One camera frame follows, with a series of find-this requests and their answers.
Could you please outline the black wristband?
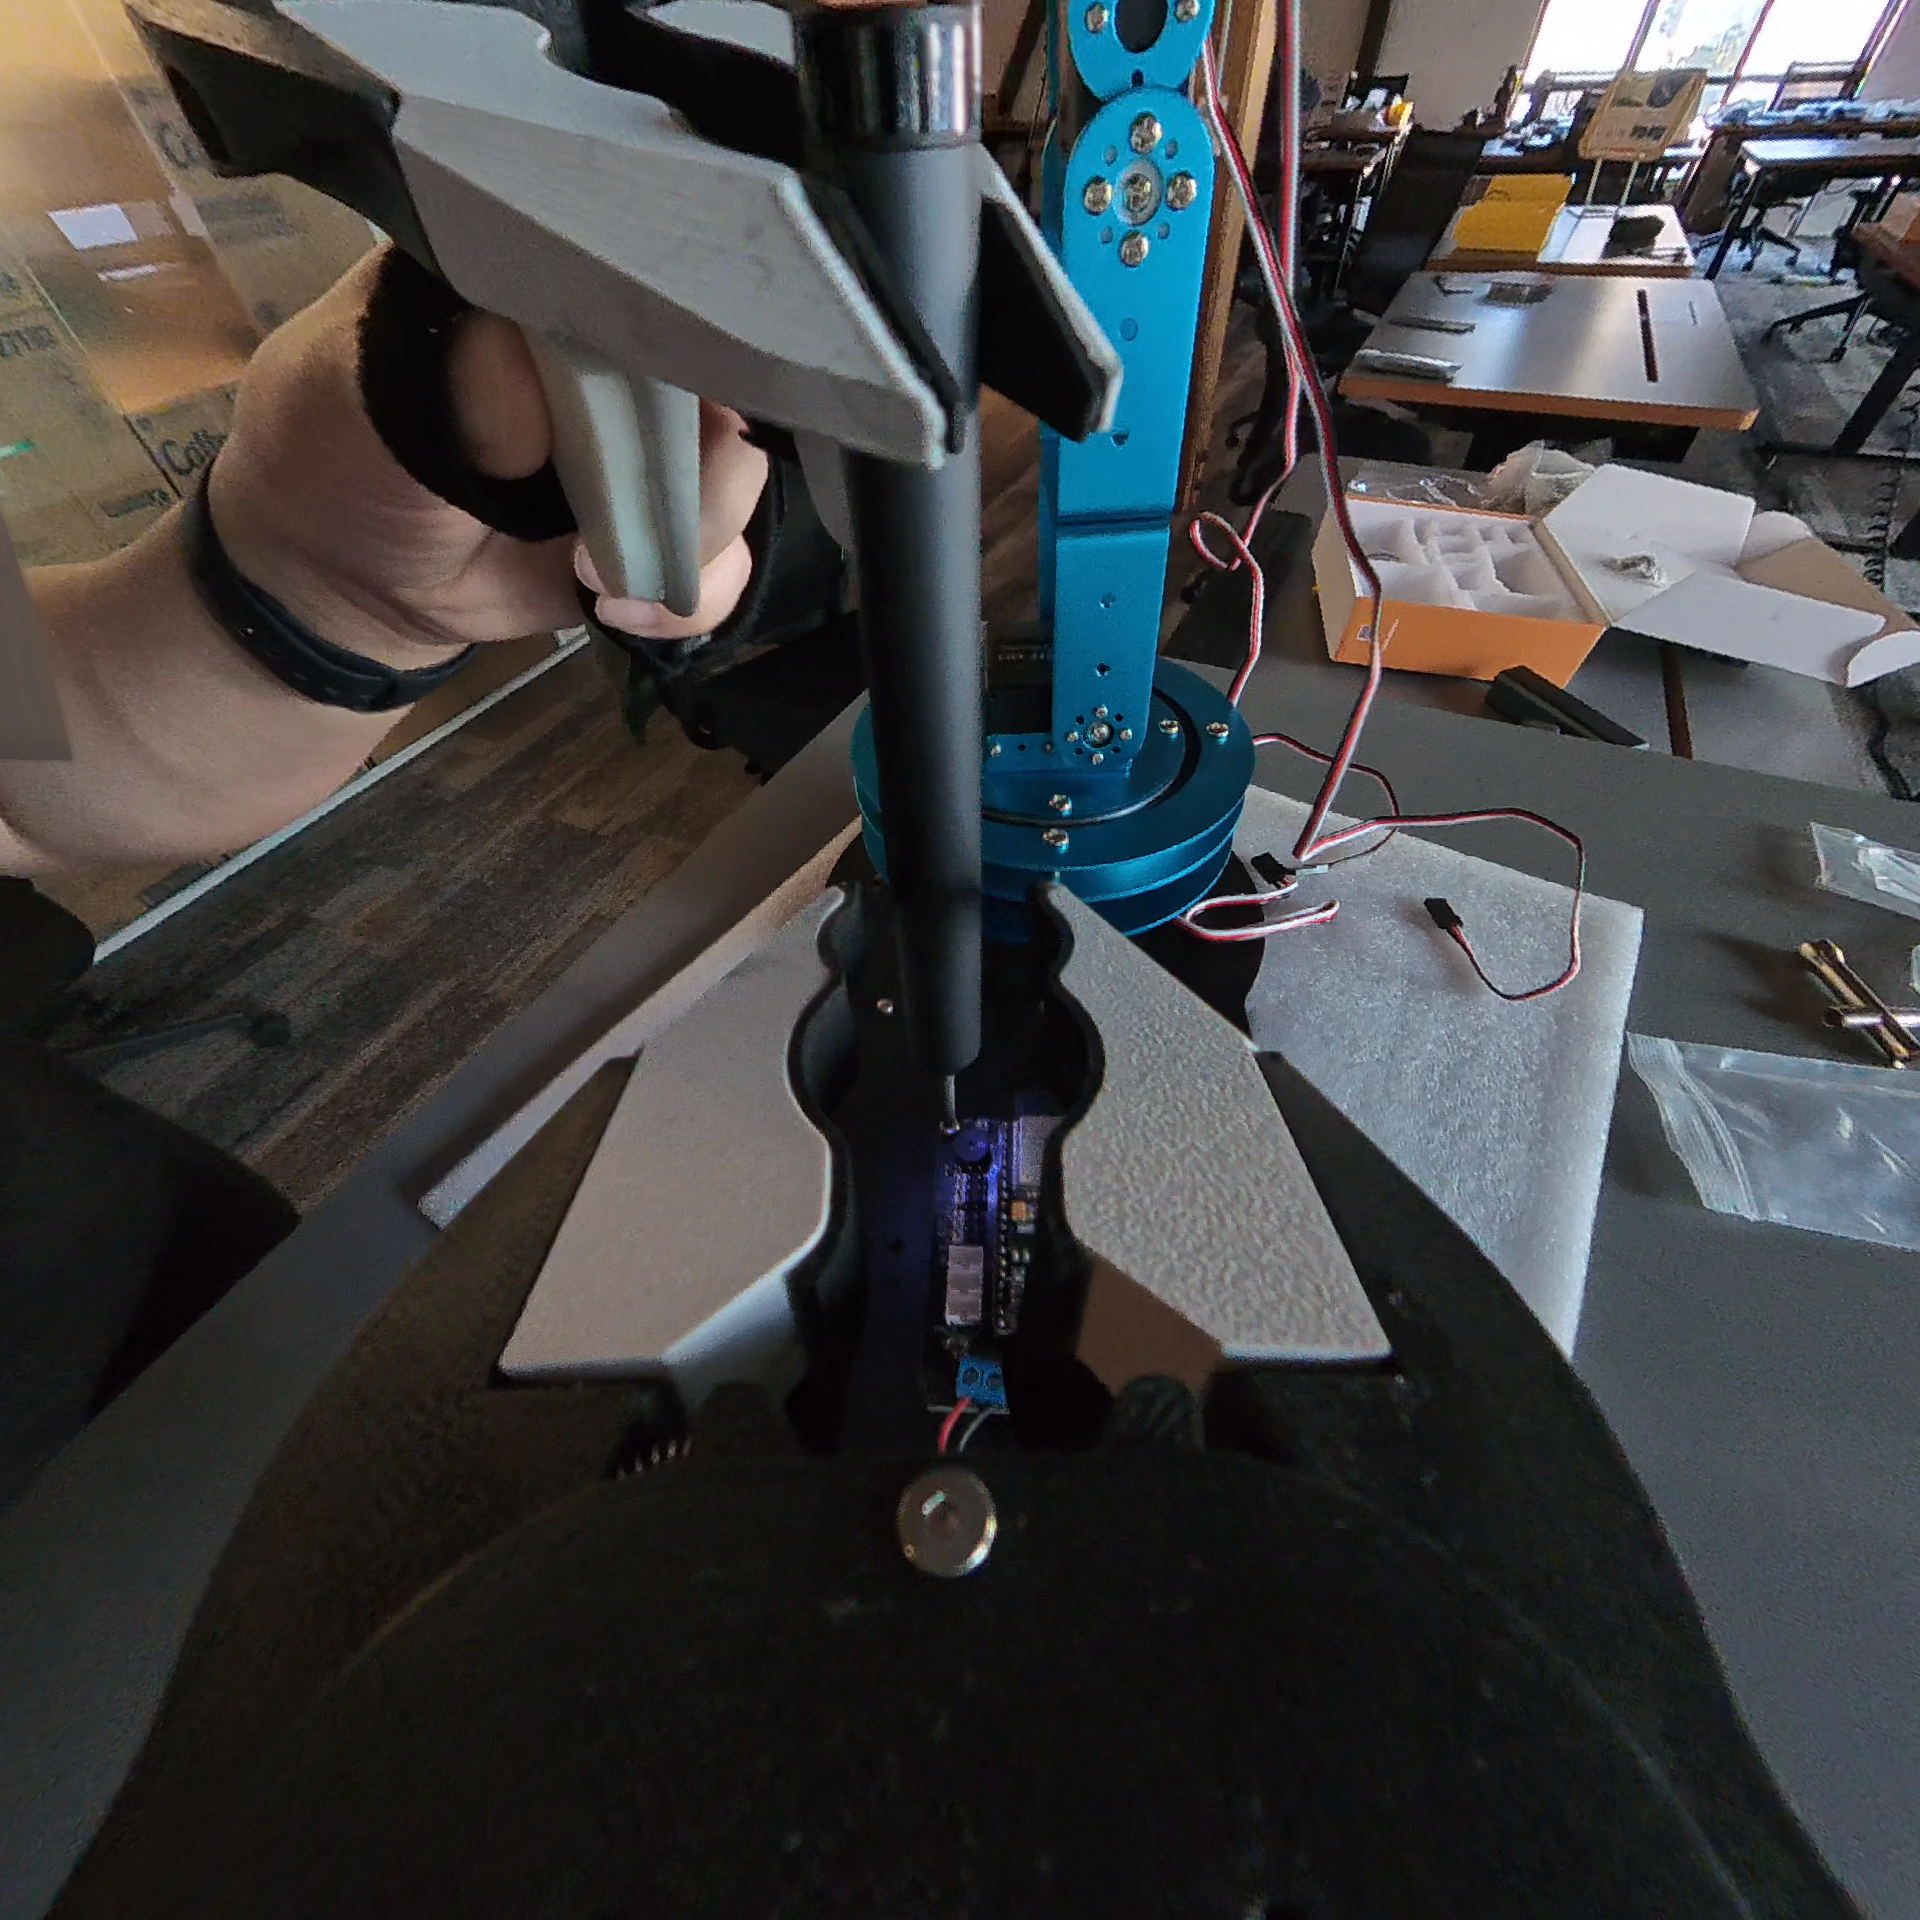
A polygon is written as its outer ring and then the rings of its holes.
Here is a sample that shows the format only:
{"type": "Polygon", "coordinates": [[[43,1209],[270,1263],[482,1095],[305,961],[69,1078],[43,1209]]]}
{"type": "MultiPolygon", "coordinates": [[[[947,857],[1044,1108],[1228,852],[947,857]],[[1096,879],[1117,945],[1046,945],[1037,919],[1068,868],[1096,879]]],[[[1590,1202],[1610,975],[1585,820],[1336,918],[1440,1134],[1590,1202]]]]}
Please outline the black wristband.
{"type": "Polygon", "coordinates": [[[452,682],[478,655],[469,646],[441,663],[401,668],[322,638],[234,564],[210,515],[210,475],[208,464],[186,499],[178,554],[210,622],[273,682],[326,708],[395,713],[452,682]]]}

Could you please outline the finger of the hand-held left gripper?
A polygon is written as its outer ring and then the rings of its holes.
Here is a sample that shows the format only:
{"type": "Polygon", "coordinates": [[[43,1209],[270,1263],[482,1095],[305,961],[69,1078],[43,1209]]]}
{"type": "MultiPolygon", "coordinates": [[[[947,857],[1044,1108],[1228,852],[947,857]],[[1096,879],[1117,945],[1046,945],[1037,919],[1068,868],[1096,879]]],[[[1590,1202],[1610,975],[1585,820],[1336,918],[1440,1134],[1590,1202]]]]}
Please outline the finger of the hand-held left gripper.
{"type": "Polygon", "coordinates": [[[986,150],[974,150],[980,382],[1068,442],[1110,431],[1123,360],[986,150]]]}
{"type": "Polygon", "coordinates": [[[797,174],[569,73],[506,8],[278,6],[395,103],[392,144],[469,303],[744,416],[937,467],[953,400],[797,174]]]}

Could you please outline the crumpled plastic wrap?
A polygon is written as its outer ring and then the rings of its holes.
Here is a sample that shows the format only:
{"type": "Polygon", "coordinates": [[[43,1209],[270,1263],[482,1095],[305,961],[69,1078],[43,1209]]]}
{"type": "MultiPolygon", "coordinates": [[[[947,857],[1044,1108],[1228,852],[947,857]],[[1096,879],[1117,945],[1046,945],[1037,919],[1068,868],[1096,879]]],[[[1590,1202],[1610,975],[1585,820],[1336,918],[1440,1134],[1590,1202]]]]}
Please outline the crumpled plastic wrap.
{"type": "Polygon", "coordinates": [[[1418,464],[1345,460],[1346,497],[1448,512],[1491,512],[1538,519],[1560,508],[1594,473],[1595,464],[1547,442],[1529,442],[1491,471],[1456,471],[1418,464]]]}

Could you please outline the flat clear plastic bag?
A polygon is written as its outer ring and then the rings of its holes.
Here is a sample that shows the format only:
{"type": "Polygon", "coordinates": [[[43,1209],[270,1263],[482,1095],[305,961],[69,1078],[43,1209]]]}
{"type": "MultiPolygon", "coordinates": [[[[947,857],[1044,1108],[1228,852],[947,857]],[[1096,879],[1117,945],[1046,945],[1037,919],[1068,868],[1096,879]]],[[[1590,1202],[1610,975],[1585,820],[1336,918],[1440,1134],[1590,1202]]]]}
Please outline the flat clear plastic bag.
{"type": "Polygon", "coordinates": [[[1625,1039],[1705,1209],[1918,1249],[1918,1078],[1625,1039]]]}

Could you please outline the black screwdriver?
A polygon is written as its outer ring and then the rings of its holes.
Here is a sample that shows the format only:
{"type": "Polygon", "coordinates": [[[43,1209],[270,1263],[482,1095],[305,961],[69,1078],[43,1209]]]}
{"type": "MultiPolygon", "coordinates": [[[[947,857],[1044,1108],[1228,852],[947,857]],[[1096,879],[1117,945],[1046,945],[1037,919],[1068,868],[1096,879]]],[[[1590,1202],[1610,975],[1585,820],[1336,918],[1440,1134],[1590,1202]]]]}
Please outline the black screwdriver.
{"type": "Polygon", "coordinates": [[[950,376],[945,467],[849,455],[846,479],[904,1006],[953,1134],[980,1048],[978,17],[816,6],[797,52],[810,164],[950,376]]]}

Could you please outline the black circuit board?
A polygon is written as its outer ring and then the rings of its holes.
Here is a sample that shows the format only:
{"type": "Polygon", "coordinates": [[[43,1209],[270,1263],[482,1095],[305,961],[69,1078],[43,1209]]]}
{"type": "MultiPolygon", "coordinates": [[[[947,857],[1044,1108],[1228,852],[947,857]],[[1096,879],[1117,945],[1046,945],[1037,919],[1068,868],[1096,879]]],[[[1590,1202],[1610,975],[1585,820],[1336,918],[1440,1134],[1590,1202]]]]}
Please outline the black circuit board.
{"type": "Polygon", "coordinates": [[[1052,1308],[1058,1290],[1046,1154],[1061,1123],[1057,1100],[1019,1092],[1006,1114],[963,1119],[934,1151],[921,1382],[953,1450],[1012,1423],[1025,1312],[1052,1308]]]}

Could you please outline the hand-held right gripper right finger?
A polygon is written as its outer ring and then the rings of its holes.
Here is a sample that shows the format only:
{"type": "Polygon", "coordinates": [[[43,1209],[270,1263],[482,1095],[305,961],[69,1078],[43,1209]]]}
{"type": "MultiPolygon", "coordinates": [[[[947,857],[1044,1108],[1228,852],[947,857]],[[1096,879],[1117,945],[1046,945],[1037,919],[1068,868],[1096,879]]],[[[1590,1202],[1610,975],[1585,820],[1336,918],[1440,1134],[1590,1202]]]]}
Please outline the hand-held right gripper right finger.
{"type": "Polygon", "coordinates": [[[1064,1123],[1061,1208],[1093,1260],[1090,1369],[1376,1363],[1390,1343],[1253,1042],[1090,906],[1044,881],[1058,990],[1093,1090],[1064,1123]]]}

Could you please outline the person's left forearm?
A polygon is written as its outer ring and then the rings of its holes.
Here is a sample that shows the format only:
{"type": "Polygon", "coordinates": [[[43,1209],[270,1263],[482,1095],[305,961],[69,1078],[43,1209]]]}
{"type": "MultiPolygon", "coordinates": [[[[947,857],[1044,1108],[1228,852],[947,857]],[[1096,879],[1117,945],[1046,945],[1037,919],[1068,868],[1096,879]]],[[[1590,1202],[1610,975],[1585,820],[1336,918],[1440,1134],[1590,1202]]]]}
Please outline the person's left forearm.
{"type": "Polygon", "coordinates": [[[234,852],[322,802],[397,722],[312,704],[245,656],[187,580],[181,515],[25,576],[69,758],[2,767],[9,879],[234,852]]]}

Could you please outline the metal cross wrench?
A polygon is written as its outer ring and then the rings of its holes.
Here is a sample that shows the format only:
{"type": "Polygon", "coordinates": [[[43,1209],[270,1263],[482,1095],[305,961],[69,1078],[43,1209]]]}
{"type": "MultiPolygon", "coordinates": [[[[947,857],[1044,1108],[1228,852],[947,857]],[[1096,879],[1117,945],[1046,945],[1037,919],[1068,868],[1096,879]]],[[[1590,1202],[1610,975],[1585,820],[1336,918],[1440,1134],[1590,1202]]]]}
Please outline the metal cross wrench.
{"type": "Polygon", "coordinates": [[[1918,1011],[1875,992],[1829,940],[1804,942],[1797,959],[1827,994],[1827,1025],[1870,1046],[1886,1068],[1918,1066],[1918,1011]]]}

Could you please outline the stack of cardboard boxes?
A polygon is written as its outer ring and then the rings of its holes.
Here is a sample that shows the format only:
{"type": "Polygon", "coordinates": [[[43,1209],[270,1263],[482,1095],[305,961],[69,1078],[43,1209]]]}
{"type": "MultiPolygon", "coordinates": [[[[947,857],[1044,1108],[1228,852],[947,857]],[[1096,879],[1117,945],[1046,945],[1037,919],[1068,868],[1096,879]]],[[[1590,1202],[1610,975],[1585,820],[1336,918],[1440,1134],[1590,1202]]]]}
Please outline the stack of cardboard boxes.
{"type": "Polygon", "coordinates": [[[25,568],[192,490],[256,346],[374,242],[300,183],[220,178],[155,80],[5,86],[2,504],[25,568]]]}

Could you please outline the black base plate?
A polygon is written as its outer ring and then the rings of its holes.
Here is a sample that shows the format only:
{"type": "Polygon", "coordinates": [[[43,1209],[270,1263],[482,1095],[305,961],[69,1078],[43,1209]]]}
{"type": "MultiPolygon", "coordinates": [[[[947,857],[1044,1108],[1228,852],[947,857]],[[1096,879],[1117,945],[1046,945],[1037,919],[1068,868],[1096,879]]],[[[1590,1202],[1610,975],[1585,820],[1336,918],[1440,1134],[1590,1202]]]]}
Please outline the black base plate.
{"type": "Polygon", "coordinates": [[[968,1448],[945,1443],[926,1404],[921,1345],[929,1305],[931,1178],[942,1129],[942,1090],[918,1066],[905,1023],[897,906],[878,881],[872,945],[849,970],[857,1075],[835,1124],[850,1148],[857,1272],[850,1298],[824,1337],[808,1382],[816,1439],[857,1455],[1006,1450],[1068,1451],[1097,1440],[1113,1393],[1072,1355],[1090,1260],[1068,1234],[1057,1137],[1093,1090],[1088,1032],[1058,990],[1064,934],[1036,908],[1025,936],[988,942],[980,959],[980,1051],[956,1080],[956,1116],[1008,1114],[1019,1092],[1057,1100],[1064,1123],[1046,1151],[1046,1196],[1058,1209],[1061,1270],[1052,1308],[1029,1305],[1012,1355],[1012,1423],[977,1428],[968,1448]]]}

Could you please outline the torn clear plastic bag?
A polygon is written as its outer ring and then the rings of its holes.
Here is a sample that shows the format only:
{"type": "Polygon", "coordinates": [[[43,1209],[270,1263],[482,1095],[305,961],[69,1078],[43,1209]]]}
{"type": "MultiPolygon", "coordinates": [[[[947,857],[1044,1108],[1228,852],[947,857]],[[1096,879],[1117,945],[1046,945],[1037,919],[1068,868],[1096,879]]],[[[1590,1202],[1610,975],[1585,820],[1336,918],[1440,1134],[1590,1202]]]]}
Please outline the torn clear plastic bag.
{"type": "Polygon", "coordinates": [[[1810,824],[1809,831],[1816,852],[1816,884],[1821,892],[1918,921],[1918,852],[1827,824],[1810,824]]]}

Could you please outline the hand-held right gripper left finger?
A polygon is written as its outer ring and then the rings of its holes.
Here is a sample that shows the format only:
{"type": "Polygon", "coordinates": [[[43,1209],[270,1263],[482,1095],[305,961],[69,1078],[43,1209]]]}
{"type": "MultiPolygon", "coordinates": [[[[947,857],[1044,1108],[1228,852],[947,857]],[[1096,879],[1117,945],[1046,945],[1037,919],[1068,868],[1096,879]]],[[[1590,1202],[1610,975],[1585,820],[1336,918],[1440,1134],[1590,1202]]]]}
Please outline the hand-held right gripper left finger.
{"type": "Polygon", "coordinates": [[[499,1372],[682,1398],[808,1376],[857,1272],[849,970],[873,890],[835,883],[643,1046],[499,1372]]]}

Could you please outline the person's left hand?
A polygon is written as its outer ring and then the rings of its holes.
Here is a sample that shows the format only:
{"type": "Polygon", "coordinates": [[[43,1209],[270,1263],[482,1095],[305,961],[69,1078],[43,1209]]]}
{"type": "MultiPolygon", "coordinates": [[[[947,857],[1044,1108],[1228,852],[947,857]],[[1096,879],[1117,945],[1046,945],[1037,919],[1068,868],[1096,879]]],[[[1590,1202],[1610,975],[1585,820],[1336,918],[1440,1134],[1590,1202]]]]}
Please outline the person's left hand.
{"type": "MultiPolygon", "coordinates": [[[[602,587],[576,539],[529,544],[420,487],[363,404],[363,320],[395,270],[393,242],[355,268],[256,350],[238,392],[208,505],[229,559],[254,585],[349,655],[422,668],[476,643],[571,628],[579,583],[602,587]]],[[[552,422],[538,361],[509,320],[454,316],[438,390],[450,444],[485,479],[545,468],[552,422]]],[[[752,580],[747,529],[771,457],[725,408],[701,410],[701,598],[693,615],[602,595],[614,628],[691,640],[718,628],[752,580]]]]}

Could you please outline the yellow bin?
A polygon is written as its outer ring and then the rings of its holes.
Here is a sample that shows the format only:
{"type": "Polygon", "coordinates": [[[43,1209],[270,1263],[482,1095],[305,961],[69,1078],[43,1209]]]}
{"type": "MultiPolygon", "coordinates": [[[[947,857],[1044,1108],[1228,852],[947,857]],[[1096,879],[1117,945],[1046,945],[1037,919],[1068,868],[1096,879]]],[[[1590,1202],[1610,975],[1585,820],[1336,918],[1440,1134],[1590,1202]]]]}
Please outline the yellow bin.
{"type": "Polygon", "coordinates": [[[1537,258],[1569,204],[1572,177],[1497,174],[1470,180],[1452,222],[1453,254],[1520,254],[1537,258]]]}

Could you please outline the grey desk with wood edge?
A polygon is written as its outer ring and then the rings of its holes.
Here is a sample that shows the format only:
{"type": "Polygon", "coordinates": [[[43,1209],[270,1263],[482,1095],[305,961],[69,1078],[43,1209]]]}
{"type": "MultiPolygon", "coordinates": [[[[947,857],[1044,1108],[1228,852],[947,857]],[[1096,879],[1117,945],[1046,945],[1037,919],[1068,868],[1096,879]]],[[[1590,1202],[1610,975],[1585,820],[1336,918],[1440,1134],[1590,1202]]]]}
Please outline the grey desk with wood edge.
{"type": "Polygon", "coordinates": [[[1702,280],[1414,272],[1340,390],[1468,416],[1746,431],[1760,415],[1702,280]]]}

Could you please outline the orange and white cardboard box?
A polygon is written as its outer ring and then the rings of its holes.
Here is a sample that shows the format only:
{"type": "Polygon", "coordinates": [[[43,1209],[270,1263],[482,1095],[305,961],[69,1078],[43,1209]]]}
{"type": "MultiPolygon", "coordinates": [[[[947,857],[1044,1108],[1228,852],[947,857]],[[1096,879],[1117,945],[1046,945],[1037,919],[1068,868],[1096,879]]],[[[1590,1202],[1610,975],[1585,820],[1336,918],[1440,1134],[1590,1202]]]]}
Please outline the orange and white cardboard box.
{"type": "Polygon", "coordinates": [[[1386,595],[1382,665],[1563,688],[1621,628],[1860,688],[1918,660],[1916,622],[1804,521],[1619,464],[1544,516],[1356,482],[1349,516],[1386,595]]]}

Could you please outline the black flat object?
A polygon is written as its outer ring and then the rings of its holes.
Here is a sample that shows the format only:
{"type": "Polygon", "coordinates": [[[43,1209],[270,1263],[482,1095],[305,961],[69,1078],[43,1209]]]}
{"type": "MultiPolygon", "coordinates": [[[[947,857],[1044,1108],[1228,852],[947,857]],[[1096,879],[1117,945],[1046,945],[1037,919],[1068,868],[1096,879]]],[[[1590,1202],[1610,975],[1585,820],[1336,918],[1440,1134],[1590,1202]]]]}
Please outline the black flat object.
{"type": "Polygon", "coordinates": [[[1481,708],[1492,719],[1525,729],[1546,729],[1632,753],[1641,753],[1649,745],[1641,735],[1619,724],[1619,720],[1578,699],[1578,696],[1554,687],[1522,663],[1492,678],[1481,708]]]}

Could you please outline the white foam sheet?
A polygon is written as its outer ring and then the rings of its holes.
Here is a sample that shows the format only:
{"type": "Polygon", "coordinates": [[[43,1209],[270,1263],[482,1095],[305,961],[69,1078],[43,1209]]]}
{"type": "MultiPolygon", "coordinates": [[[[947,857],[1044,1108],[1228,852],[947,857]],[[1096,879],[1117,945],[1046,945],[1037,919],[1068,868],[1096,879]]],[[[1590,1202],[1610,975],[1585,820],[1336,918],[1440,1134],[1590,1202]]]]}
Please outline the white foam sheet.
{"type": "MultiPolygon", "coordinates": [[[[644,1042],[816,903],[854,835],[849,824],[824,840],[745,919],[457,1162],[419,1209],[438,1227],[461,1214],[600,1066],[636,1063],[644,1042]]],[[[1461,980],[1414,929],[1424,894],[1491,906],[1496,929],[1517,934],[1528,961],[1546,959],[1571,902],[1557,883],[1397,840],[1337,879],[1337,919],[1264,945],[1250,1042],[1283,1056],[1371,1138],[1572,1353],[1641,913],[1590,897],[1578,980],[1544,1002],[1506,1004],[1461,980]]]]}

